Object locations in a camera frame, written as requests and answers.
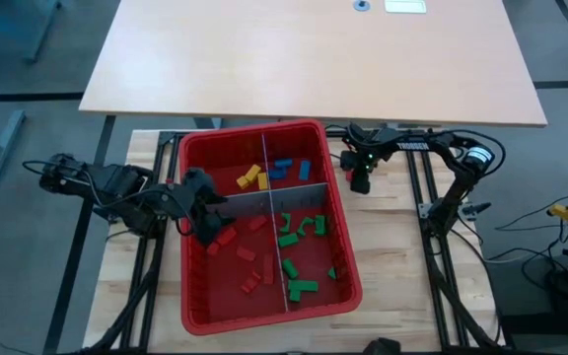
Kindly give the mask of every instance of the red plastic bin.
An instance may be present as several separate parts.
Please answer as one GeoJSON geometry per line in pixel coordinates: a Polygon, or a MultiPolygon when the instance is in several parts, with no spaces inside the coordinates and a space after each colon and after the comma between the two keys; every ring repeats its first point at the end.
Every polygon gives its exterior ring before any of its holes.
{"type": "Polygon", "coordinates": [[[324,130],[317,121],[301,119],[191,133],[179,146],[181,175],[188,168],[202,168],[213,177],[217,192],[224,196],[259,191],[257,182],[241,189],[237,178],[254,164],[265,172],[273,168],[275,160],[289,158],[293,159],[293,166],[288,169],[287,177],[269,182],[270,208],[277,209],[278,203],[284,206],[278,202],[273,207],[274,196],[287,195],[282,192],[290,191],[283,188],[305,191],[309,185],[324,184],[320,205],[287,212],[291,213],[291,233],[297,231],[305,217],[324,215],[325,236],[315,236],[315,227],[309,225],[305,228],[306,236],[300,236],[296,245],[279,248],[276,238],[284,235],[279,232],[284,220],[277,212],[264,214],[267,222],[257,231],[249,228],[256,216],[238,218],[232,226],[237,236],[221,246],[216,255],[208,255],[196,238],[181,238],[181,320],[190,333],[205,335],[335,315],[350,312],[361,303],[354,252],[324,130]],[[308,180],[299,180],[302,160],[311,162],[308,180]],[[255,260],[239,258],[238,247],[255,252],[255,260]],[[243,284],[253,274],[263,274],[263,257],[269,254],[274,258],[272,284],[260,281],[247,293],[242,289],[243,284]],[[299,303],[291,302],[288,277],[281,269],[281,260],[285,258],[293,260],[300,273],[297,279],[317,281],[319,291],[303,292],[299,303]],[[328,276],[331,267],[336,270],[336,280],[328,276]]]}

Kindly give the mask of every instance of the light wood tabletop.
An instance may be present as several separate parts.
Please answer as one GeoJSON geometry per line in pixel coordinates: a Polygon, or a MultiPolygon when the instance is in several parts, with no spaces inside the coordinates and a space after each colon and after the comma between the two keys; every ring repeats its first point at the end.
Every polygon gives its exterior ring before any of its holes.
{"type": "MultiPolygon", "coordinates": [[[[135,131],[126,163],[152,169],[158,135],[159,131],[135,131]]],[[[331,153],[338,154],[344,147],[338,140],[329,141],[331,153]]],[[[164,167],[169,155],[170,152],[166,152],[164,167]]],[[[351,192],[344,172],[338,168],[338,161],[333,159],[332,162],[363,285],[363,301],[358,309],[331,317],[215,335],[191,335],[181,324],[180,316],[179,235],[174,228],[168,228],[150,352],[360,352],[380,336],[400,341],[404,351],[440,349],[404,154],[394,154],[388,163],[379,165],[371,175],[372,191],[368,195],[351,192]]],[[[426,196],[419,158],[417,164],[426,196]]],[[[432,165],[438,190],[443,194],[454,176],[437,156],[432,156],[432,165]]],[[[162,171],[161,177],[165,176],[166,172],[162,171]]],[[[460,224],[455,227],[479,249],[475,235],[460,224]]],[[[123,226],[113,226],[111,233],[120,228],[123,226]]],[[[154,242],[149,243],[147,265],[154,242]]],[[[128,234],[107,242],[85,346],[100,339],[126,303],[137,244],[138,239],[128,234]]],[[[458,238],[449,236],[449,244],[461,300],[477,322],[494,337],[497,329],[494,300],[483,266],[458,238]]],[[[456,339],[448,304],[445,308],[451,339],[456,339]]],[[[143,306],[138,312],[133,341],[138,338],[143,306]]]]}
{"type": "Polygon", "coordinates": [[[501,0],[124,0],[83,111],[544,126],[501,0]]]}

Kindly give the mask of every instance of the wooden workbench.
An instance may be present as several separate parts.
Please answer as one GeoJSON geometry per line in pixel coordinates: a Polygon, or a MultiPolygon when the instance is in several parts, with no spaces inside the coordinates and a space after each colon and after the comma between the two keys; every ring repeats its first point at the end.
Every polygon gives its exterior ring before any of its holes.
{"type": "MultiPolygon", "coordinates": [[[[126,163],[152,169],[158,135],[159,131],[135,131],[126,163]]],[[[344,146],[338,140],[331,140],[329,148],[331,153],[338,154],[344,146]]],[[[164,166],[169,155],[167,151],[164,166]]],[[[337,160],[333,159],[333,163],[363,284],[363,301],[359,308],[343,315],[193,336],[181,325],[180,242],[176,230],[169,228],[150,352],[360,352],[379,336],[400,341],[405,351],[439,350],[405,156],[395,154],[388,163],[379,165],[370,178],[369,195],[351,192],[337,160]]],[[[427,196],[419,158],[417,164],[423,194],[427,196]]],[[[437,156],[432,156],[432,165],[438,190],[443,194],[453,181],[453,174],[437,156]]],[[[165,176],[166,172],[162,171],[161,177],[165,176]]],[[[120,228],[123,226],[111,228],[111,233],[120,228]]],[[[476,237],[466,228],[456,225],[456,229],[477,246],[476,237]]],[[[483,266],[461,240],[449,238],[461,300],[490,336],[494,336],[497,321],[483,266]]],[[[137,243],[134,236],[121,235],[106,244],[85,346],[100,339],[125,304],[137,243]]],[[[148,260],[152,250],[152,247],[147,248],[148,260]]],[[[136,315],[136,319],[141,319],[141,314],[136,315]]],[[[455,339],[448,307],[447,322],[455,339]]],[[[135,322],[134,341],[138,338],[140,324],[141,321],[135,322]]]]}
{"type": "Polygon", "coordinates": [[[124,0],[80,109],[544,126],[501,0],[124,0]]]}

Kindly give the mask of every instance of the blue block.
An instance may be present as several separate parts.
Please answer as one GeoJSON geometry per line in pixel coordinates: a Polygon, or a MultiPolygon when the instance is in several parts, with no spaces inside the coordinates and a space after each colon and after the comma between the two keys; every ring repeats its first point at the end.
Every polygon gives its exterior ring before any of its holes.
{"type": "Polygon", "coordinates": [[[286,178],[286,170],[285,169],[269,169],[268,170],[268,178],[269,179],[284,179],[284,178],[286,178]]]}
{"type": "Polygon", "coordinates": [[[293,166],[292,159],[280,159],[275,161],[275,168],[288,168],[293,166]]]}
{"type": "Polygon", "coordinates": [[[311,162],[302,161],[302,166],[300,167],[300,179],[307,180],[308,175],[311,173],[311,162]]]}

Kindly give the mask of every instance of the yellow block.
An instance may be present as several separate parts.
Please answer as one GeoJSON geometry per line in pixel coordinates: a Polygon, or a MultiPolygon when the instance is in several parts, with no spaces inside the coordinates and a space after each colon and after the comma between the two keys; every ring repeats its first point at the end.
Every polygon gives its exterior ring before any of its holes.
{"type": "Polygon", "coordinates": [[[249,181],[247,180],[246,177],[238,177],[236,182],[238,183],[238,186],[241,187],[241,189],[245,189],[247,188],[247,186],[249,186],[249,181]]]}
{"type": "Polygon", "coordinates": [[[266,179],[266,173],[260,173],[257,175],[257,185],[261,190],[268,189],[268,180],[266,179]]]}
{"type": "Polygon", "coordinates": [[[260,166],[253,164],[251,169],[249,169],[248,172],[245,174],[245,178],[247,178],[249,183],[253,183],[255,181],[255,179],[257,178],[257,174],[261,170],[262,170],[262,168],[260,166]]]}

